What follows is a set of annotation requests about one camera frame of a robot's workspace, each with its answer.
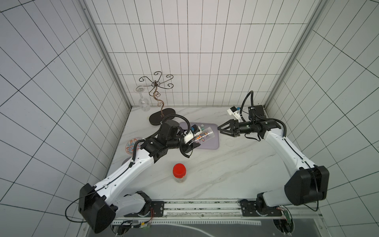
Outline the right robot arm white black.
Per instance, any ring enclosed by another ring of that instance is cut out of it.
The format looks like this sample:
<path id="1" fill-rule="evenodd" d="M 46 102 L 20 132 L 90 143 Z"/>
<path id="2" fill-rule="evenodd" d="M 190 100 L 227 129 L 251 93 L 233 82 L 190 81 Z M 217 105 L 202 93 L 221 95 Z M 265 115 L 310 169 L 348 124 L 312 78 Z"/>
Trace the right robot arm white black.
<path id="1" fill-rule="evenodd" d="M 240 107 L 228 110 L 235 118 L 218 126 L 221 134 L 239 137 L 257 134 L 256 141 L 265 140 L 282 159 L 289 180 L 282 188 L 259 193 L 253 207 L 258 215 L 280 206 L 319 204 L 326 199 L 330 173 L 324 166 L 317 166 L 307 158 L 288 138 L 286 124 L 264 115 L 261 105 L 254 105 L 254 93 L 248 92 Z"/>

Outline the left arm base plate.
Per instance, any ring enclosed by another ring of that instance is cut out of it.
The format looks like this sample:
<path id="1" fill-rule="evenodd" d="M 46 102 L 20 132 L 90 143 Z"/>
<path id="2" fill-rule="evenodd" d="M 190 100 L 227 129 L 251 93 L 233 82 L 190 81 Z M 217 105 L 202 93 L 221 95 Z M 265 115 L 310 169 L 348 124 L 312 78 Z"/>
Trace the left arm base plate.
<path id="1" fill-rule="evenodd" d="M 141 211 L 139 213 L 131 213 L 124 215 L 124 217 L 151 217 L 151 210 L 153 210 L 153 217 L 162 217 L 164 213 L 164 205 L 164 201 L 152 201 L 147 213 L 144 214 L 144 212 Z"/>

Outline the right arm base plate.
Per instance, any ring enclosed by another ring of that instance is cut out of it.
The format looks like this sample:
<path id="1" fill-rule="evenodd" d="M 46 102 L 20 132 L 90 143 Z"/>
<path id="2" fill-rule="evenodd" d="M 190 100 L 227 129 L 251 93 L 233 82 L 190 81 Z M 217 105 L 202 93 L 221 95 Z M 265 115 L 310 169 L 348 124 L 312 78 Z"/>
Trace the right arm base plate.
<path id="1" fill-rule="evenodd" d="M 243 217 L 281 217 L 282 212 L 276 207 L 266 206 L 262 199 L 247 200 L 242 199 L 239 201 Z"/>

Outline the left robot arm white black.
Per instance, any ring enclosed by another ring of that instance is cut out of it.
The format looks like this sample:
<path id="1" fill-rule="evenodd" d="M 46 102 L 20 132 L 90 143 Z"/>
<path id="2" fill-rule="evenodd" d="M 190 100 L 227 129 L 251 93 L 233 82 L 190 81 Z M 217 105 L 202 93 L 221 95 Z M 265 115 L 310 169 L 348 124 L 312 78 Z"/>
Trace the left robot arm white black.
<path id="1" fill-rule="evenodd" d="M 199 145 L 195 138 L 202 132 L 201 127 L 181 115 L 167 115 L 159 129 L 134 144 L 132 157 L 94 186 L 85 184 L 79 193 L 78 211 L 96 234 L 107 229 L 112 222 L 124 215 L 147 215 L 151 209 L 151 198 L 142 191 L 123 196 L 125 188 L 144 170 L 165 156 L 170 149 L 179 149 L 189 158 Z"/>

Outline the small clear jar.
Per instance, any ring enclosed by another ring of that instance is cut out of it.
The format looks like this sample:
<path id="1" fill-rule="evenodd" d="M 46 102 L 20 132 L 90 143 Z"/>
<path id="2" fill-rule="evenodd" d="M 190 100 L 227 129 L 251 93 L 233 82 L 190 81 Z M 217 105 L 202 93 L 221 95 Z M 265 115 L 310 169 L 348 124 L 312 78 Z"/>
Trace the small clear jar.
<path id="1" fill-rule="evenodd" d="M 194 137 L 194 142 L 197 144 L 203 144 L 211 139 L 215 138 L 215 133 L 213 132 L 211 127 L 208 127 L 201 131 L 200 134 Z"/>

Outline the clear jar lid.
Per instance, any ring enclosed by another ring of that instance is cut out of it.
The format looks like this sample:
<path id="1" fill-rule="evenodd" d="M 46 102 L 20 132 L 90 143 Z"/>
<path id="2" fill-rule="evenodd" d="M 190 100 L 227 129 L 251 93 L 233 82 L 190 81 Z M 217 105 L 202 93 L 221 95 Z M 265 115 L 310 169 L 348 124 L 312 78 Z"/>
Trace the clear jar lid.
<path id="1" fill-rule="evenodd" d="M 235 140 L 234 139 L 227 139 L 225 142 L 225 145 L 228 148 L 234 148 L 235 147 Z"/>

